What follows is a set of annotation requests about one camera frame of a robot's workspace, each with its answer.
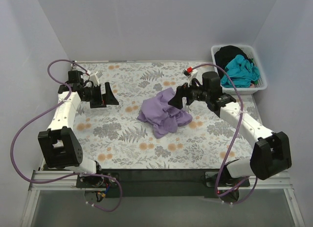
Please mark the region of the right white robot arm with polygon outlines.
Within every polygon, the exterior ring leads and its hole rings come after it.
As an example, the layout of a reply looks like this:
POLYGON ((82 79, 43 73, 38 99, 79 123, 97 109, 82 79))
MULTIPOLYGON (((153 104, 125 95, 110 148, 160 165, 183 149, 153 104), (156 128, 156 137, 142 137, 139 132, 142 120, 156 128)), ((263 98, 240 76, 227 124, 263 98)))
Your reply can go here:
POLYGON ((210 111, 235 127, 235 133, 241 134, 252 147, 251 158, 237 159, 222 165, 216 178, 218 183, 231 187, 239 179, 250 176, 266 180, 291 168, 288 136, 284 132, 273 132, 245 113, 242 104, 231 95, 223 93, 217 73, 205 72, 202 82, 197 80, 197 72, 192 68, 183 73, 189 81, 177 87, 175 96, 168 104, 181 110, 183 98, 186 98, 187 105, 194 101, 206 103, 210 111))

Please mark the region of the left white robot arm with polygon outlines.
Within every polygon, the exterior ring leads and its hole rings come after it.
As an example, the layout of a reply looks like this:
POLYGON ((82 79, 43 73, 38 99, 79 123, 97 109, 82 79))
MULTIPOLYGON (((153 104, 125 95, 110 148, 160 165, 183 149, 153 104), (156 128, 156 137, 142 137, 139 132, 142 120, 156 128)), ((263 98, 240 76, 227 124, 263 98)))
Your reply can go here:
POLYGON ((76 111, 81 102, 88 102, 90 108, 105 108, 118 105, 109 82, 101 92, 97 73, 83 79, 78 70, 68 72, 68 81, 60 85, 58 102, 52 122, 46 131, 38 134, 38 141, 48 168, 67 169, 75 173, 89 173, 87 182, 94 188, 100 187, 104 176, 99 173, 100 165, 83 155, 83 149, 73 132, 76 111))

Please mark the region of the purple t shirt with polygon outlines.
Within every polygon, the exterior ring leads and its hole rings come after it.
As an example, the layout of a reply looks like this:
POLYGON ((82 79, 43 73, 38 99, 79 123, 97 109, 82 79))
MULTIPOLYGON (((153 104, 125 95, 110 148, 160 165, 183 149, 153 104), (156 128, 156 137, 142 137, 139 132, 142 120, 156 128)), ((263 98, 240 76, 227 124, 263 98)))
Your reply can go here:
POLYGON ((168 133, 175 133, 178 127, 185 126, 193 120, 192 115, 186 111, 168 104, 174 95, 174 90, 167 88, 142 102, 137 120, 149 123, 157 139, 168 133))

